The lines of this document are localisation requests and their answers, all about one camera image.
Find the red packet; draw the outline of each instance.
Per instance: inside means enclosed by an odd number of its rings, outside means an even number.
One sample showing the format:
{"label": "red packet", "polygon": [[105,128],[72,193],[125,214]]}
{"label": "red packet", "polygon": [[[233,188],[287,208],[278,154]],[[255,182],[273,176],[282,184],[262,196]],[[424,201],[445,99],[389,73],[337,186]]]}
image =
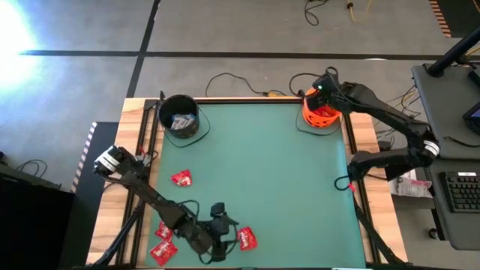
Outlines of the red packet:
{"label": "red packet", "polygon": [[240,250],[249,251],[258,246],[257,238],[250,227],[245,227],[237,232],[237,240],[240,241]]}
{"label": "red packet", "polygon": [[163,221],[161,221],[160,228],[155,231],[155,235],[167,242],[171,242],[173,238],[173,231],[167,227]]}
{"label": "red packet", "polygon": [[150,255],[157,261],[159,266],[164,266],[179,249],[171,241],[162,241],[150,250]]}
{"label": "red packet", "polygon": [[190,170],[182,170],[181,172],[172,175],[172,181],[175,185],[179,185],[180,187],[192,185],[192,175],[190,174]]}

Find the computer keyboard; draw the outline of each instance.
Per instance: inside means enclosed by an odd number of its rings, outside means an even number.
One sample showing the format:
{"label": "computer keyboard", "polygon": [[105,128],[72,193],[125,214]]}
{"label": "computer keyboard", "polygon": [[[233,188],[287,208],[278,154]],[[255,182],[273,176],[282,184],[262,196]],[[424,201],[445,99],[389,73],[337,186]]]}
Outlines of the computer keyboard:
{"label": "computer keyboard", "polygon": [[439,176],[451,212],[480,213],[480,173],[441,172]]}

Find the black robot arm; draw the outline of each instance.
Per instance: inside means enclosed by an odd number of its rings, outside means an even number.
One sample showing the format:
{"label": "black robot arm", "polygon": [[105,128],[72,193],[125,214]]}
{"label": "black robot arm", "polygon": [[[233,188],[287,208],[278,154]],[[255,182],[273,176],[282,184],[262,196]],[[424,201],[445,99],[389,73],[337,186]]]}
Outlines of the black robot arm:
{"label": "black robot arm", "polygon": [[379,100],[365,85],[340,84],[334,67],[328,67],[313,83],[313,88],[318,91],[305,97],[309,110],[329,105],[344,114],[367,113],[406,137],[406,148],[380,153],[358,151],[347,167],[351,180],[362,180],[372,167],[395,167],[395,174],[390,175],[390,179],[394,179],[417,167],[430,166],[440,153],[438,142],[427,123],[415,120]]}
{"label": "black robot arm", "polygon": [[[228,217],[225,205],[218,202],[211,207],[212,220],[197,220],[194,214],[184,205],[186,202],[174,202],[161,196],[148,184],[147,168],[142,160],[137,160],[123,147],[110,146],[94,162],[94,173],[102,176],[106,181],[115,182],[134,192],[142,201],[149,204],[160,216],[167,227],[173,230],[177,237],[184,238],[190,247],[199,255],[208,253],[211,259],[208,262],[225,260],[227,248],[235,244],[236,240],[221,241],[221,236],[230,232],[229,226],[235,228],[237,222]],[[120,178],[113,178],[118,173]]]}

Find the wooden table edge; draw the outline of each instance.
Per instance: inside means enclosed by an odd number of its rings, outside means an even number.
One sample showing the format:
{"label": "wooden table edge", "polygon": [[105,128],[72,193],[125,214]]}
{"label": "wooden table edge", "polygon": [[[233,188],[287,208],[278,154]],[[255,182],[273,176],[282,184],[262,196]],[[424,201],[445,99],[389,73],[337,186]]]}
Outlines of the wooden table edge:
{"label": "wooden table edge", "polygon": [[[130,152],[135,152],[137,147],[137,138],[140,129],[140,122],[143,114],[143,106],[145,100],[151,98],[127,98],[124,101],[124,106],[121,111],[121,119],[118,125],[118,132],[115,138],[115,144],[117,146],[123,146]],[[299,102],[300,97],[196,97],[198,101],[279,101],[279,102]],[[378,152],[377,137],[375,136],[374,126],[372,119],[369,115],[352,113],[350,115],[352,120],[353,133],[355,136],[355,141],[358,150],[365,150],[369,152]],[[149,128],[151,127],[152,117],[150,117],[147,125],[147,135],[145,137],[146,147],[149,143]],[[348,139],[346,138],[345,127],[343,125],[343,140],[346,145],[346,155],[351,156],[350,146]],[[161,145],[163,142],[163,132],[160,129],[157,131],[157,140],[155,143],[155,149],[158,153],[161,153]],[[150,184],[155,185],[158,176],[159,163],[154,163],[151,171]],[[370,173],[376,176],[385,177],[385,172],[383,169],[372,169]],[[385,243],[394,251],[394,253],[404,261],[407,261],[407,254],[405,251],[403,239],[401,237],[401,231],[398,226],[398,220],[395,213],[395,208],[393,206],[392,196],[390,194],[389,186],[386,181],[379,179],[367,177],[365,180],[365,186],[367,190],[368,202],[370,205],[370,211],[373,218],[373,225],[375,226],[377,232],[382,236]],[[108,235],[102,235],[102,232],[105,231],[103,227],[107,226],[105,219],[111,214],[107,214],[108,209],[115,209],[115,213],[118,215],[121,212],[123,216],[123,208],[125,207],[125,198],[126,190],[123,187],[116,187],[115,190],[109,191],[102,197],[102,202],[100,203],[99,214],[97,216],[97,223],[95,224],[94,237],[91,241],[91,248],[88,254],[88,262],[93,263],[97,258],[101,256],[103,252],[101,249],[108,243],[109,240],[113,240],[116,236],[116,233],[120,230],[121,221],[118,217],[115,218],[116,226],[112,228]],[[142,240],[139,248],[139,262],[138,266],[145,266],[144,260],[147,256],[146,252],[146,242],[148,241],[149,234],[149,217],[152,213],[151,209],[147,206],[145,208],[145,217],[142,227]],[[96,241],[101,240],[102,248],[95,247]],[[365,231],[362,230],[362,241],[364,243],[364,251],[366,256],[366,261],[371,261],[372,256],[370,252],[370,245],[368,244],[368,239],[366,238]],[[131,244],[127,245],[127,250],[125,252],[125,260],[129,258],[129,248]]]}

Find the gray floor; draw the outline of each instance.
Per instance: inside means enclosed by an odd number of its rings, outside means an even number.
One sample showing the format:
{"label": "gray floor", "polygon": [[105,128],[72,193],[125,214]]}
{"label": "gray floor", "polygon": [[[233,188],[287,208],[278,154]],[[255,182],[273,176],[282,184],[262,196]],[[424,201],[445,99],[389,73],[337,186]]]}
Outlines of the gray floor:
{"label": "gray floor", "polygon": [[[8,1],[17,11],[4,25],[8,50],[138,50],[153,0]],[[367,1],[355,1],[363,17]],[[373,1],[363,22],[353,23],[345,1],[332,0],[314,11],[320,26],[305,22],[301,0],[163,0],[149,51],[285,53],[442,54],[457,40],[443,37],[427,0]],[[44,176],[68,190],[92,122],[119,120],[136,58],[8,56],[0,54],[0,150],[12,166],[32,158],[49,164]],[[328,66],[340,80],[363,83],[384,101],[412,84],[410,68],[423,61],[146,58],[135,97],[183,93],[202,97],[208,80],[231,72],[250,80],[257,91],[288,92],[290,77],[322,73]],[[302,77],[295,89],[306,89]],[[251,96],[238,79],[222,77],[211,96]],[[423,113],[420,101],[412,110]],[[425,120],[423,113],[418,117]],[[378,131],[385,129],[376,126]],[[395,147],[404,145],[395,134]],[[453,250],[430,240],[428,210],[397,216],[410,261],[426,266],[477,269],[479,253]]]}

